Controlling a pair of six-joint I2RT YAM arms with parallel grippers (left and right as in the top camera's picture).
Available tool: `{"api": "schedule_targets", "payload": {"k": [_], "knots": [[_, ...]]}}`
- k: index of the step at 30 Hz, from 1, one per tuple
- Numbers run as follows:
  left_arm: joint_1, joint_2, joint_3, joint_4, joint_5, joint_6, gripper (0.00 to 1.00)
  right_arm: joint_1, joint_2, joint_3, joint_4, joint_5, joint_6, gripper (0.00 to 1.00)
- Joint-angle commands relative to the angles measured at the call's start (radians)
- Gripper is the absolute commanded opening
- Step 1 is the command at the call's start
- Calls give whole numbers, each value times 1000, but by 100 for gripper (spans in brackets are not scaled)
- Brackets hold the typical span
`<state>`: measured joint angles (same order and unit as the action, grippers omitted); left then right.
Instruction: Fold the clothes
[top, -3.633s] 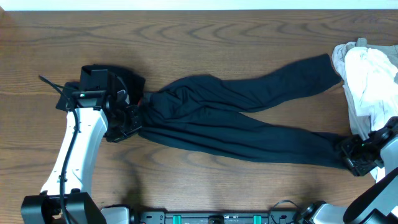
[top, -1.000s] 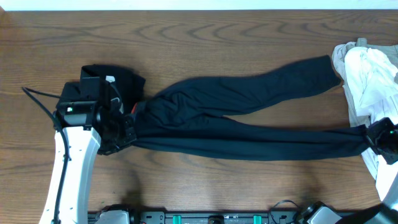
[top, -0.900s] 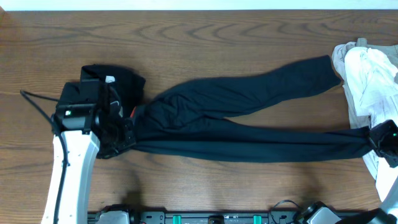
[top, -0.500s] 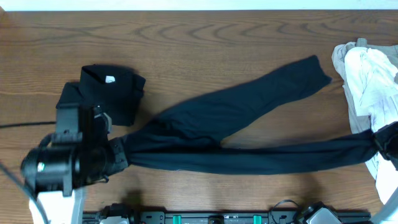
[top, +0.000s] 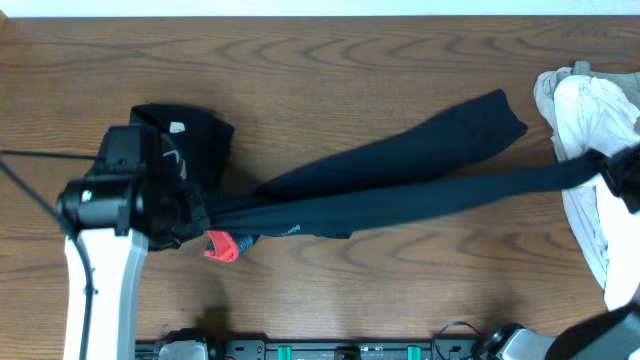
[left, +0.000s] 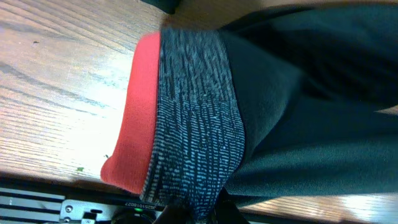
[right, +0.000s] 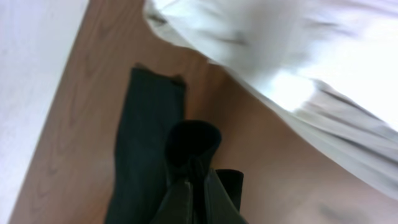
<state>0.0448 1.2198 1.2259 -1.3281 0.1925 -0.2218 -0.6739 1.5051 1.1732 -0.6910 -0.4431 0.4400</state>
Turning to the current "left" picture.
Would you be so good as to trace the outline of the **dark navy leggings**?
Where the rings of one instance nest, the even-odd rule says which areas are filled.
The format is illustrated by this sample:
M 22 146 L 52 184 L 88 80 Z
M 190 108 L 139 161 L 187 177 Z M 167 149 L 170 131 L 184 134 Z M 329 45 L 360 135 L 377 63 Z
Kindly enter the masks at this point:
M 195 220 L 224 200 L 397 191 L 397 6 L 266 9 L 136 45 L 101 179 Z

